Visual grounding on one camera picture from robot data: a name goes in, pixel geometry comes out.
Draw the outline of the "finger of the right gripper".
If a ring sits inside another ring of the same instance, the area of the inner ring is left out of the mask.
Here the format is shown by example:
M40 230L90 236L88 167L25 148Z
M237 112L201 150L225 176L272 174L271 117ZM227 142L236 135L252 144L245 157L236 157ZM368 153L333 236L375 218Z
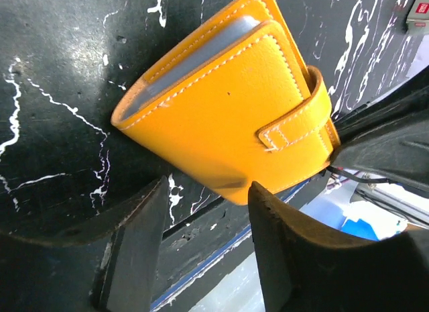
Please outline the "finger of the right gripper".
M376 174L428 194L428 77L415 76L384 99L363 105L335 123L341 139L330 171Z

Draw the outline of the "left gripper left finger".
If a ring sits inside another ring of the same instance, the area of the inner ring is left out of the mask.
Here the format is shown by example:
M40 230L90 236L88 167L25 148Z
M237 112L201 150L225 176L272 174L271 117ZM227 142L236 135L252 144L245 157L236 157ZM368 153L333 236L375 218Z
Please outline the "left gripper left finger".
M168 211L166 177L120 206L95 280L93 311L149 311Z

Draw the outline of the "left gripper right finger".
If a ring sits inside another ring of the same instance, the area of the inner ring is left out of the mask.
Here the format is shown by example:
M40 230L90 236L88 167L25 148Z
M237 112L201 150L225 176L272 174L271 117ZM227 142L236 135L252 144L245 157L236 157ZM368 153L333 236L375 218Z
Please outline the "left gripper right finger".
M428 231L374 242L252 183L248 209L266 311L427 311Z

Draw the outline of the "orange leather card holder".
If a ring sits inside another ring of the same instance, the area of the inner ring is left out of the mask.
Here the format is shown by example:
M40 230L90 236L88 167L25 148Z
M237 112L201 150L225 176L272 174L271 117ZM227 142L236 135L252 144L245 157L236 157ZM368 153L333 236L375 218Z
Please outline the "orange leather card holder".
M341 141L321 72L275 0L234 0L147 70L111 123L238 205L325 169Z

